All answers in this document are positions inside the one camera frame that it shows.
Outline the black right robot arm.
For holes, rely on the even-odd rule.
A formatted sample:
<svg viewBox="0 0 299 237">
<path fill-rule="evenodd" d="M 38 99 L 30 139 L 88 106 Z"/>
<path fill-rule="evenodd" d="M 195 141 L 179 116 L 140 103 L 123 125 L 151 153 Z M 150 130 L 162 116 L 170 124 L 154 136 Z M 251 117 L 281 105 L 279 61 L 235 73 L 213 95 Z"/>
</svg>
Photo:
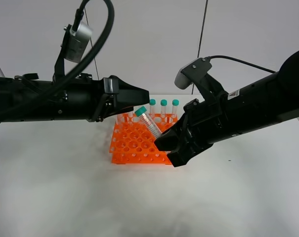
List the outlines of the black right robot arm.
<svg viewBox="0 0 299 237">
<path fill-rule="evenodd" d="M 299 117 L 299 51 L 280 70 L 228 93 L 210 74 L 211 58 L 183 67 L 175 85 L 193 84 L 203 97 L 188 102 L 181 118 L 155 140 L 173 166 L 189 160 L 214 143 Z"/>
</svg>

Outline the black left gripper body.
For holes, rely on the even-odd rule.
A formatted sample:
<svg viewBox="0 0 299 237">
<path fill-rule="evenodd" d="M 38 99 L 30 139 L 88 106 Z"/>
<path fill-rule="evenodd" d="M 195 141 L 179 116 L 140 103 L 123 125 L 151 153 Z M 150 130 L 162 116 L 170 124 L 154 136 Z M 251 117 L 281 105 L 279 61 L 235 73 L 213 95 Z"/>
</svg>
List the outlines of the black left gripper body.
<svg viewBox="0 0 299 237">
<path fill-rule="evenodd" d="M 88 91 L 91 97 L 92 108 L 88 122 L 102 122 L 106 118 L 119 114 L 117 96 L 119 94 L 119 78 L 111 75 L 101 80 L 87 77 Z"/>
</svg>

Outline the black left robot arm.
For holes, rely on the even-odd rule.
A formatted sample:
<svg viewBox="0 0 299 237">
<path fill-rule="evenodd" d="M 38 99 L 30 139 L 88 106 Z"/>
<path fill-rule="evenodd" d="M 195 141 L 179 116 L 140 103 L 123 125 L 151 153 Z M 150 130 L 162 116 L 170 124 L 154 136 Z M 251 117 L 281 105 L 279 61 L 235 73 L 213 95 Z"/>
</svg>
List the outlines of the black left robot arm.
<svg viewBox="0 0 299 237">
<path fill-rule="evenodd" d="M 39 80 L 37 74 L 15 79 L 0 77 L 0 112 L 20 103 L 30 102 L 54 85 Z M 8 115 L 2 122 L 87 120 L 101 122 L 110 116 L 131 112 L 149 103 L 149 92 L 132 86 L 117 76 L 93 80 L 91 74 L 80 74 L 61 91 L 33 109 Z"/>
</svg>

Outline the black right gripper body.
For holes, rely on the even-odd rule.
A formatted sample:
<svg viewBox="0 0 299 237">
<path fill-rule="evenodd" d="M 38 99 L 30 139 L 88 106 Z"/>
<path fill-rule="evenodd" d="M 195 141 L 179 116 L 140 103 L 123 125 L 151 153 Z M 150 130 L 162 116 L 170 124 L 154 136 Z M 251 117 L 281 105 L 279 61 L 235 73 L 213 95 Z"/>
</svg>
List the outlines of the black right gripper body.
<svg viewBox="0 0 299 237">
<path fill-rule="evenodd" d="M 180 150 L 204 151 L 228 139 L 227 97 L 227 92 L 221 92 L 212 103 L 195 98 L 184 106 L 180 119 Z"/>
</svg>

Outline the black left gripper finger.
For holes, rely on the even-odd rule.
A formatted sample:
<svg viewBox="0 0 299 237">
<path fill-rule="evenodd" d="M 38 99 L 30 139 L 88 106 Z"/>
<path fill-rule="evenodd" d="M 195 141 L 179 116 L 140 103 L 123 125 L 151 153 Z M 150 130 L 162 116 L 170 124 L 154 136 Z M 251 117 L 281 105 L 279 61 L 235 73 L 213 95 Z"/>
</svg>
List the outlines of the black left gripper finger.
<svg viewBox="0 0 299 237">
<path fill-rule="evenodd" d="M 104 91 L 113 97 L 114 108 L 131 108 L 148 104 L 149 91 L 130 85 L 117 76 L 103 78 Z"/>
</svg>

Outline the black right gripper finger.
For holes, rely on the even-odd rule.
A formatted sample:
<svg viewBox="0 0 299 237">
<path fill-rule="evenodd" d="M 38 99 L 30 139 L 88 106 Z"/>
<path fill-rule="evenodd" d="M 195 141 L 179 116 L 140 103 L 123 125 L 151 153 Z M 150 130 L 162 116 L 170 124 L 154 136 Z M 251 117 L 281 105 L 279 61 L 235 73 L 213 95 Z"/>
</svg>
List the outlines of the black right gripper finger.
<svg viewBox="0 0 299 237">
<path fill-rule="evenodd" d="M 186 138 L 188 118 L 181 118 L 173 126 L 163 132 L 154 144 L 159 151 L 187 151 L 188 140 Z"/>
<path fill-rule="evenodd" d="M 174 167 L 186 165 L 193 157 L 202 153 L 209 148 L 208 145 L 198 146 L 181 146 L 167 154 L 168 159 Z"/>
</svg>

